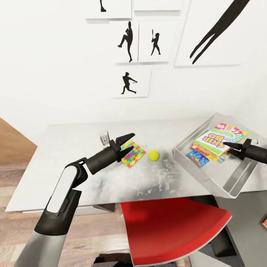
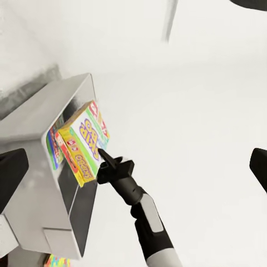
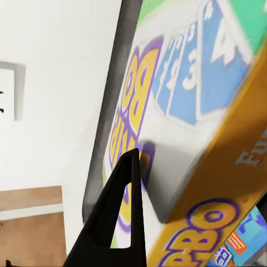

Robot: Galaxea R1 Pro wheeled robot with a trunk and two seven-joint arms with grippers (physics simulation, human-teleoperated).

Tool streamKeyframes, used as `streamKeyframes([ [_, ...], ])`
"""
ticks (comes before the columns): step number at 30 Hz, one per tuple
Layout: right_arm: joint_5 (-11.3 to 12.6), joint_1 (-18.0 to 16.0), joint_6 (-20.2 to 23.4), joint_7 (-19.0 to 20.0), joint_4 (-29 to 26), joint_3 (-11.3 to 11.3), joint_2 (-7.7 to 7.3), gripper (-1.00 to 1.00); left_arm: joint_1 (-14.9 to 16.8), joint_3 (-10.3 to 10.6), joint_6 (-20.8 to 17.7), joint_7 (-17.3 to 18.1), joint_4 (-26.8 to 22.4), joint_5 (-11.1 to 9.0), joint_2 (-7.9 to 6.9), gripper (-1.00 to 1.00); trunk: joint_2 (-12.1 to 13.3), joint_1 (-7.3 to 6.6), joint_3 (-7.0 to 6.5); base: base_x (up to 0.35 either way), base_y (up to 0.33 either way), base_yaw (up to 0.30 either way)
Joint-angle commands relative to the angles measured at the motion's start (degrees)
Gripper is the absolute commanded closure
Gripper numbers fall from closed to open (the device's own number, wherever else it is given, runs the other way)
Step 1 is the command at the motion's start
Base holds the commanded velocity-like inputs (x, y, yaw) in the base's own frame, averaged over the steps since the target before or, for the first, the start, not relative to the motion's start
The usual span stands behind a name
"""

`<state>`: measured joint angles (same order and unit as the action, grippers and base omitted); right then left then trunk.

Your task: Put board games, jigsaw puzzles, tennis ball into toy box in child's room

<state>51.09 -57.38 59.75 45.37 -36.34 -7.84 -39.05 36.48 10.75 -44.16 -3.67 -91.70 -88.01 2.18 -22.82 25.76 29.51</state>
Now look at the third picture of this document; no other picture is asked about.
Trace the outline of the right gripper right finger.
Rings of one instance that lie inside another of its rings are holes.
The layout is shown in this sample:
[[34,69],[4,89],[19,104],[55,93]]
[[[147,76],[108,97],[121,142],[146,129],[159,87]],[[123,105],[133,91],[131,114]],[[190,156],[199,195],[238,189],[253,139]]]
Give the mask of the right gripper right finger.
[[267,193],[260,199],[256,206],[267,223]]

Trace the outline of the board game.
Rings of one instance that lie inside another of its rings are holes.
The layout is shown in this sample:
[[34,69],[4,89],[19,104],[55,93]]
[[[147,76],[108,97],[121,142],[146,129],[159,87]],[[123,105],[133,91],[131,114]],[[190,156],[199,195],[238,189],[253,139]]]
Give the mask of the board game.
[[205,267],[251,267],[267,252],[267,223],[257,206]]
[[[143,0],[103,158],[139,149],[147,267],[205,267],[267,193],[267,0]],[[131,183],[110,248],[131,245]]]

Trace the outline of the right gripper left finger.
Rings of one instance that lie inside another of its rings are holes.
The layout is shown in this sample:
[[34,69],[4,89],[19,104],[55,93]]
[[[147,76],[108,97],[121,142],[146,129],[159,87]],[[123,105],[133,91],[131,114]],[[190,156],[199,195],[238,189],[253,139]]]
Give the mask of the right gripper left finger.
[[[131,245],[110,248],[125,187],[131,183]],[[63,267],[147,267],[139,149],[118,160]]]

